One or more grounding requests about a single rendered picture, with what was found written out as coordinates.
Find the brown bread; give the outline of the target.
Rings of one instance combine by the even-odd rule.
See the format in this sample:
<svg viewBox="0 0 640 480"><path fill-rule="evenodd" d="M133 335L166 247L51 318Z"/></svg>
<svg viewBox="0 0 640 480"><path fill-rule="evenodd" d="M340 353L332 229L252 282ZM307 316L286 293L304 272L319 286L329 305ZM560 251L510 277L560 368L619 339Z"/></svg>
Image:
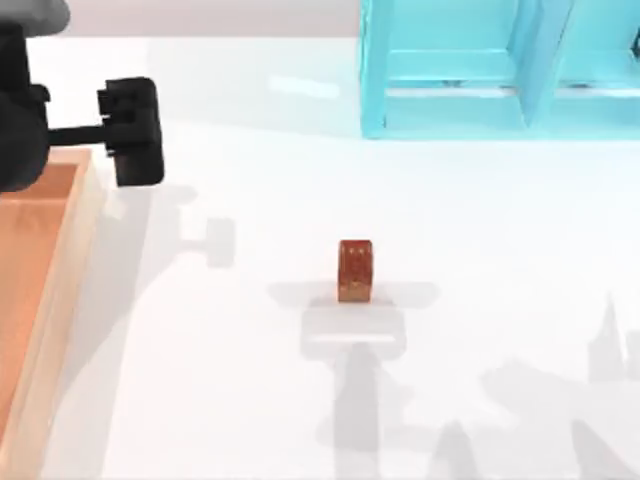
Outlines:
<svg viewBox="0 0 640 480"><path fill-rule="evenodd" d="M341 303L369 303L373 286L373 244L365 239L339 243L337 298Z"/></svg>

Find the shallow salmon-coloured box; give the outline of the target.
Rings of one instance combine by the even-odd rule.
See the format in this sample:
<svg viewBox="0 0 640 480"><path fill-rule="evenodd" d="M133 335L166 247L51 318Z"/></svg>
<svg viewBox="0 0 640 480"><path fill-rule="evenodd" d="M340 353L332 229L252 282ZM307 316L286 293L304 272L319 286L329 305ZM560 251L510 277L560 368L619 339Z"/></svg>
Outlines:
<svg viewBox="0 0 640 480"><path fill-rule="evenodd" d="M104 195L90 150L57 148L0 197L0 480L39 479Z"/></svg>

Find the light blue rack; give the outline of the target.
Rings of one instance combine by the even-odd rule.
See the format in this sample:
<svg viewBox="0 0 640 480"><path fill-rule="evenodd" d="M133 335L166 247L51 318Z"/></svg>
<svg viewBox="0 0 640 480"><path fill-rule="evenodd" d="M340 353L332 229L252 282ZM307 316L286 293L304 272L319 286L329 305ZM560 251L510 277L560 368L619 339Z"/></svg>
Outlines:
<svg viewBox="0 0 640 480"><path fill-rule="evenodd" d="M367 138L640 140L640 0L360 0Z"/></svg>

